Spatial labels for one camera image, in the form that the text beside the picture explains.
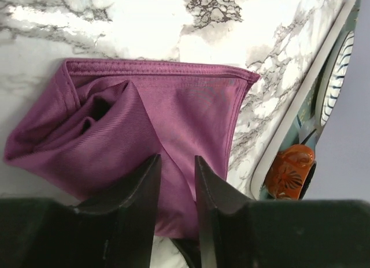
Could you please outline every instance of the purple cloth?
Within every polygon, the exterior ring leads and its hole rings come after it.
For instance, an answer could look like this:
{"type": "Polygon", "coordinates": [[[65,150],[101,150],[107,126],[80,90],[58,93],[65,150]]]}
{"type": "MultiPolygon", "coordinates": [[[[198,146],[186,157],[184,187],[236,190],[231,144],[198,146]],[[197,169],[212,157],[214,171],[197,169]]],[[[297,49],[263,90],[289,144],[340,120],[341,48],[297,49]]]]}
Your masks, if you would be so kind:
{"type": "Polygon", "coordinates": [[[162,156],[156,234],[195,239],[194,156],[226,179],[259,75],[221,65],[68,59],[9,136],[5,161],[83,200],[162,156]]]}

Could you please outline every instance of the white tray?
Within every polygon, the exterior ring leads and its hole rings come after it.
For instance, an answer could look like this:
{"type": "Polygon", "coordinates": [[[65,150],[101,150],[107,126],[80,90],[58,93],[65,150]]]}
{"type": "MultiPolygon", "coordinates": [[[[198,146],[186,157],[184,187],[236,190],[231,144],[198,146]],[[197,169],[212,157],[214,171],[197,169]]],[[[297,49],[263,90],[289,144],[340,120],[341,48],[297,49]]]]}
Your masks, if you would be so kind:
{"type": "Polygon", "coordinates": [[[283,117],[280,125],[278,126],[275,134],[273,135],[270,143],[268,144],[261,160],[257,164],[254,171],[253,177],[250,183],[250,190],[254,199],[260,198],[260,191],[264,183],[266,174],[275,159],[276,154],[279,151],[279,147],[282,144],[285,135],[287,134],[294,118],[296,117],[299,109],[302,106],[304,99],[311,89],[312,84],[318,77],[342,27],[344,26],[349,13],[351,12],[356,0],[350,0],[345,3],[338,17],[336,18],[333,26],[331,27],[329,34],[327,35],[320,51],[317,53],[315,60],[310,67],[307,76],[303,80],[297,94],[295,95],[291,105],[289,106],[285,116],[283,117]]]}

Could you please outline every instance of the fabric fold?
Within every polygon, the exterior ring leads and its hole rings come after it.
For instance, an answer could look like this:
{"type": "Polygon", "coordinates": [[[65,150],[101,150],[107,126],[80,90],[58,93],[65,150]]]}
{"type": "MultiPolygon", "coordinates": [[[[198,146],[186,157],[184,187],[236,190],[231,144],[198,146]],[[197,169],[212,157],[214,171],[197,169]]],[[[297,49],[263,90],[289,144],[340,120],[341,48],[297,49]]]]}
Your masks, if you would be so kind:
{"type": "Polygon", "coordinates": [[[159,153],[156,234],[196,239],[194,156],[226,179],[236,118],[258,78],[222,65],[67,59],[8,137],[5,161],[83,200],[159,153]]]}

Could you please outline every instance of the striped object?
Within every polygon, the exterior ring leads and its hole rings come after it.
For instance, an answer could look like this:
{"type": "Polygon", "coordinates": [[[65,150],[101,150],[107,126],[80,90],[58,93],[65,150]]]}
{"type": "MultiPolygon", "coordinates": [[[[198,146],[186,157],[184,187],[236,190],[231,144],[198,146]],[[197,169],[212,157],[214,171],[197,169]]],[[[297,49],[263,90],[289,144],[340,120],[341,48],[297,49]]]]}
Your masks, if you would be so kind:
{"type": "Polygon", "coordinates": [[[345,41],[343,42],[341,50],[339,51],[329,79],[329,84],[325,93],[324,104],[321,111],[321,126],[324,126],[328,121],[336,100],[338,99],[339,93],[341,92],[343,81],[347,72],[347,67],[352,54],[353,43],[354,31],[350,31],[347,34],[345,41]]]}

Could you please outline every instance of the purple fabric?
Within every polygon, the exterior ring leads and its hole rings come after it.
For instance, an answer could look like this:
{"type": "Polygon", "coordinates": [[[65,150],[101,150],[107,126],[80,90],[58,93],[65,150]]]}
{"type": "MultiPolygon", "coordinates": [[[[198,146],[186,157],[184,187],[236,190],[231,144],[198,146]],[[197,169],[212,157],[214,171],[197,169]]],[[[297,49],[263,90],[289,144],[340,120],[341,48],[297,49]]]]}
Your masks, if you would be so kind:
{"type": "Polygon", "coordinates": [[[5,161],[83,200],[162,156],[156,234],[197,238],[194,156],[226,179],[259,76],[221,65],[68,59],[9,136],[5,161]]]}

